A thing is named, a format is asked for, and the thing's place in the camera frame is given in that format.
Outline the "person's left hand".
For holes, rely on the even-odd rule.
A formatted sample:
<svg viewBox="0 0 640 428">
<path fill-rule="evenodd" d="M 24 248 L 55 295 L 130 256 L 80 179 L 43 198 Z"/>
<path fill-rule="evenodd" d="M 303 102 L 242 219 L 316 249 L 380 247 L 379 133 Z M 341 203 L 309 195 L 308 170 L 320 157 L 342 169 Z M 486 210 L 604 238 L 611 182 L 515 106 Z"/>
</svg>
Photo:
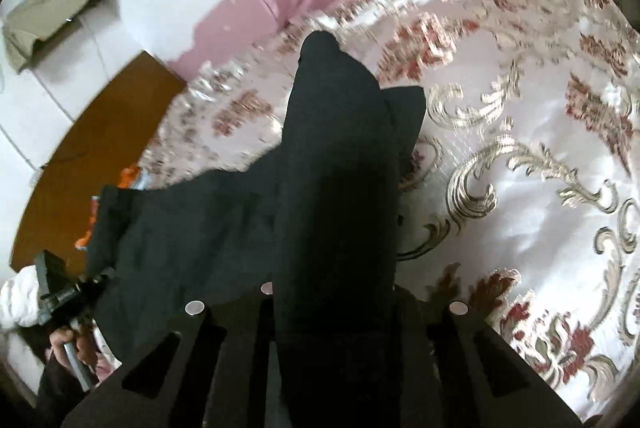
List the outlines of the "person's left hand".
<svg viewBox="0 0 640 428">
<path fill-rule="evenodd" d="M 58 328 L 50 335 L 49 340 L 53 356 L 70 373 L 73 373 L 73 367 L 66 354 L 65 344 L 75 346 L 76 356 L 80 362 L 93 368 L 98 366 L 96 343 L 87 325 L 80 325 L 77 330 L 70 327 Z"/>
</svg>

